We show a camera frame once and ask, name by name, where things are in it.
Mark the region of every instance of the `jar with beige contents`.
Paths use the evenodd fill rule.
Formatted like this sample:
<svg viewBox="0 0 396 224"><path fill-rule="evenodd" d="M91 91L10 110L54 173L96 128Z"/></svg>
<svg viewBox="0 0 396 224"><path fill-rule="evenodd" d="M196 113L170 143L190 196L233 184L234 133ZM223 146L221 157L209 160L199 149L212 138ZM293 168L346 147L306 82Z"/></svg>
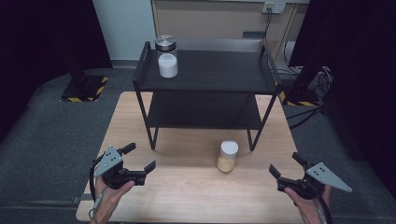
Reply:
<svg viewBox="0 0 396 224"><path fill-rule="evenodd" d="M236 153L238 152L238 144L233 140L225 140L221 143L221 151L218 158L218 168L222 172L231 172L235 167Z"/></svg>

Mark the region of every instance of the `black metal shelf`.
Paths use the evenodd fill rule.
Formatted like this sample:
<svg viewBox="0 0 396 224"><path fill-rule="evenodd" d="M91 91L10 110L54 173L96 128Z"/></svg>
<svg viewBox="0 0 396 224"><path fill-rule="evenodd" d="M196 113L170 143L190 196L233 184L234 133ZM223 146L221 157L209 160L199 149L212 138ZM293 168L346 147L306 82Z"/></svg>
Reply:
<svg viewBox="0 0 396 224"><path fill-rule="evenodd" d="M253 94L154 92L149 127L259 130Z"/></svg>
<svg viewBox="0 0 396 224"><path fill-rule="evenodd" d="M266 46L259 52L179 50L177 76L167 79L146 42L133 83L151 148L159 128L201 128L247 130L254 150L280 90L274 60L265 52ZM148 113L142 91L153 92ZM272 96L262 119L256 94ZM254 139L250 130L257 130Z"/></svg>

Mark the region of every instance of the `equipment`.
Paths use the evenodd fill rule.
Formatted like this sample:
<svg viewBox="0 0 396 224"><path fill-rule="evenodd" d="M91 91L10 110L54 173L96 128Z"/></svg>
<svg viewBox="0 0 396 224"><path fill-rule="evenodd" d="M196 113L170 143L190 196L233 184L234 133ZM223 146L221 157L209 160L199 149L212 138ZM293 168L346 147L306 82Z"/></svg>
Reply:
<svg viewBox="0 0 396 224"><path fill-rule="evenodd" d="M322 223L332 224L329 207L321 196L324 192L324 186L329 185L346 192L352 192L352 188L327 168L323 162L317 164L310 163L303 160L297 152L294 152L292 157L303 166L304 177L298 180L281 177L281 173L271 164L269 171L277 181L277 190L284 191L285 188L290 188L303 199L314 200L318 207L319 215L322 218Z"/></svg>
<svg viewBox="0 0 396 224"><path fill-rule="evenodd" d="M119 189L125 183L133 180L135 186L144 186L146 176L155 169L156 162L153 161L147 165L144 171L129 171L123 168L122 153L128 154L136 148L135 143L131 143L124 148L116 150L113 146L109 146L105 153L98 159L93 161L93 166L90 170L90 189L93 200L95 201L95 188L93 185L93 178L102 176L105 184L111 189Z"/></svg>

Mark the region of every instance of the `jar lid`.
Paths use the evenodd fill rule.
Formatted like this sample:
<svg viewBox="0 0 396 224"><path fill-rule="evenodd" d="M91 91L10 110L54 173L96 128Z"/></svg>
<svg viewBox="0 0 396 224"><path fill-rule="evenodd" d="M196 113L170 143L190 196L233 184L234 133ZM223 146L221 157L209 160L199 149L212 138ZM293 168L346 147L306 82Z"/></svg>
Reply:
<svg viewBox="0 0 396 224"><path fill-rule="evenodd" d="M169 52L176 48L176 39L171 35L160 35L155 38L155 49L162 52Z"/></svg>
<svg viewBox="0 0 396 224"><path fill-rule="evenodd" d="M221 143L221 155L234 158L238 152L238 144L233 140L225 140Z"/></svg>

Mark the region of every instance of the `jar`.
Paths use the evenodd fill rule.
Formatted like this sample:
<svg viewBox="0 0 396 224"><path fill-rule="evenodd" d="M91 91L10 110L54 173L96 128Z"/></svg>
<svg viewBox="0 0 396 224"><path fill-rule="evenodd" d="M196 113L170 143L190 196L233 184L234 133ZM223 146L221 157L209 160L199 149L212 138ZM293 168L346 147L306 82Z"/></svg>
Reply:
<svg viewBox="0 0 396 224"><path fill-rule="evenodd" d="M177 75L176 39L171 35L160 35L155 39L160 75L165 78Z"/></svg>
<svg viewBox="0 0 396 224"><path fill-rule="evenodd" d="M231 172L235 167L238 144L233 140L225 140L221 143L221 150L218 158L218 168L222 172Z"/></svg>

